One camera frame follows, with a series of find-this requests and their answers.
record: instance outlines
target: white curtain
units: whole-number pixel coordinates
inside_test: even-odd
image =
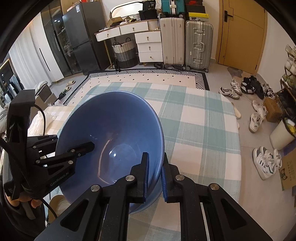
[[[44,60],[37,52],[39,46],[35,39],[33,23],[30,22],[9,50],[13,67],[25,89],[34,89],[41,81],[51,84],[50,74],[43,65]]]

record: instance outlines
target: floor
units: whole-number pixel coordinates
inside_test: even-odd
[[[135,66],[134,68],[151,67],[153,66]],[[206,73],[206,76],[210,90],[218,92],[221,86],[230,87],[232,77],[240,83],[243,77],[249,77],[250,75],[245,72],[228,71],[227,66],[211,63],[209,73]],[[85,78],[86,76],[83,75],[68,78],[53,84],[51,90],[58,96],[69,80],[75,80],[76,83],[72,85],[71,91],[61,100],[64,102]],[[264,82],[261,76],[257,76],[257,79]],[[257,133],[253,134],[249,131],[250,115],[254,112],[251,105],[253,99],[260,103],[263,102],[257,95],[243,95],[239,100],[231,99],[242,115],[242,118],[238,120],[242,155],[242,182],[239,204],[274,241],[282,241],[296,223],[294,197],[292,196],[292,190],[282,191],[279,172],[263,181],[253,163],[252,151],[254,148],[265,146],[267,149],[272,150],[269,135],[276,127],[276,124],[265,120]]]

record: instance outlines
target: black refrigerator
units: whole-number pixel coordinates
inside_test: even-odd
[[[106,69],[110,61],[105,44],[95,36],[106,26],[101,2],[80,3],[63,16],[63,21],[83,74]]]

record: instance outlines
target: teal suitcase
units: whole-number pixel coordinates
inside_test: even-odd
[[[179,15],[180,18],[185,16],[184,0],[161,0],[161,6],[165,15]]]

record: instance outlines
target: hand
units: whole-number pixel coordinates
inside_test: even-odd
[[[32,208],[37,208],[38,206],[40,206],[42,204],[42,202],[40,200],[35,200],[35,199],[30,198],[25,192],[21,192],[20,197],[15,200],[11,200],[11,198],[8,197],[7,195],[6,195],[6,198],[7,198],[8,202],[10,203],[10,205],[12,205],[14,207],[17,207],[20,204],[20,202],[28,202],[30,200],[32,200],[31,201]]]

